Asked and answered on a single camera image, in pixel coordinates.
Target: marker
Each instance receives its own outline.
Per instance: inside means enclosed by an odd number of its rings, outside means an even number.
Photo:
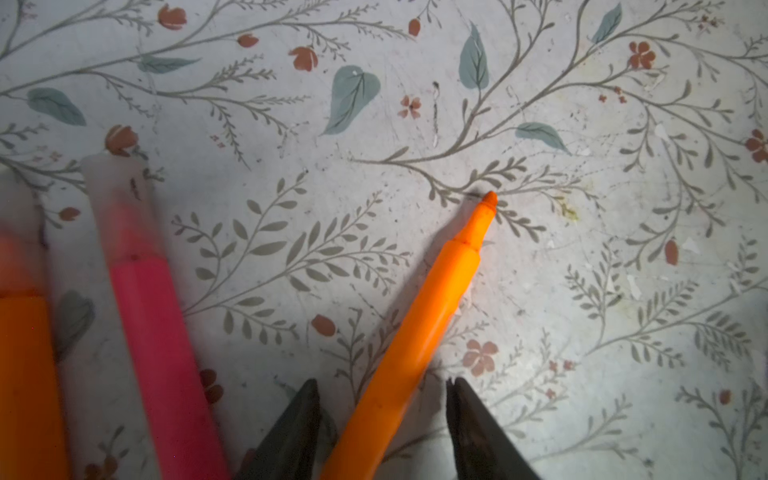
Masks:
[[[496,203],[494,192],[485,195],[464,229],[442,248],[320,480],[373,478],[480,265],[480,246]]]
[[[157,460],[164,480],[230,480],[143,169],[110,154],[81,165]]]
[[[61,395],[45,302],[40,210],[0,173],[0,478],[69,480]]]

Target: marker nib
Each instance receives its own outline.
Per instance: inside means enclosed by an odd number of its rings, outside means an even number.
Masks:
[[[496,204],[498,203],[498,197],[496,197],[496,192],[486,193],[485,196],[482,198],[482,202],[484,204],[488,204],[495,208]]]

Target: floral patterned surface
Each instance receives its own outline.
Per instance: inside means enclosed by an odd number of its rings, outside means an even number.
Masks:
[[[147,162],[236,471],[324,460],[439,246],[498,223],[380,478],[453,478],[465,376],[543,478],[768,478],[768,7],[16,0],[0,164],[46,212],[75,478],[158,478],[78,159]]]

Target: pink marker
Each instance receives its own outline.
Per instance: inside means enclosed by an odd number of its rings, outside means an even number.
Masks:
[[[229,480],[140,160],[82,161],[164,480]]]

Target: orange marker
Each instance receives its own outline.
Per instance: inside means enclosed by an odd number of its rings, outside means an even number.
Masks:
[[[0,174],[0,478],[69,480],[39,212]]]
[[[442,248],[320,480],[373,478],[480,265],[480,246],[496,215],[496,202],[495,193],[485,195],[464,229]]]

